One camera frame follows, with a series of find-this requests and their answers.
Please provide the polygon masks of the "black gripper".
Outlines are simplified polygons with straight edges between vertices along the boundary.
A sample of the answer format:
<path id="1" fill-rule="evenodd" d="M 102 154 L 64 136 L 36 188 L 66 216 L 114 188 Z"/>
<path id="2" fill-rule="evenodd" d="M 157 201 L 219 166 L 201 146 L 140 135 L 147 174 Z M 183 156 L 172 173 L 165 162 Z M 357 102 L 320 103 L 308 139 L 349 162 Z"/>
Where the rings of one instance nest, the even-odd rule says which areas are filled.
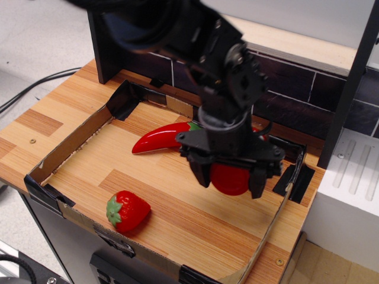
<path id="1" fill-rule="evenodd" d="M 253 131 L 249 114 L 227 127 L 201 123 L 202 129 L 181 132 L 175 137 L 181 143 L 181 156 L 187 158 L 199 184 L 209 187 L 211 165 L 221 163 L 249 170 L 252 199 L 260 198 L 266 180 L 282 173 L 285 151 Z"/>

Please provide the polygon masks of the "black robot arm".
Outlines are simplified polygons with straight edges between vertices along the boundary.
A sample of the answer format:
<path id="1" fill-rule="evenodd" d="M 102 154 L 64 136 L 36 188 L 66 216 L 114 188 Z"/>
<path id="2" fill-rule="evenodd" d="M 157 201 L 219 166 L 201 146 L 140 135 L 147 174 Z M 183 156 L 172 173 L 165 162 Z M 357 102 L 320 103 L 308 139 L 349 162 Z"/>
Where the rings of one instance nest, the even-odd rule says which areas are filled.
<path id="1" fill-rule="evenodd" d="M 135 53 L 183 62 L 198 88 L 201 129 L 176 136 L 181 155 L 203 186 L 215 163 L 249 172 L 252 198 L 280 175 L 285 153 L 252 129 L 252 107 L 265 93 L 265 75 L 242 34 L 200 1 L 75 1 L 97 13 L 111 38 Z"/>

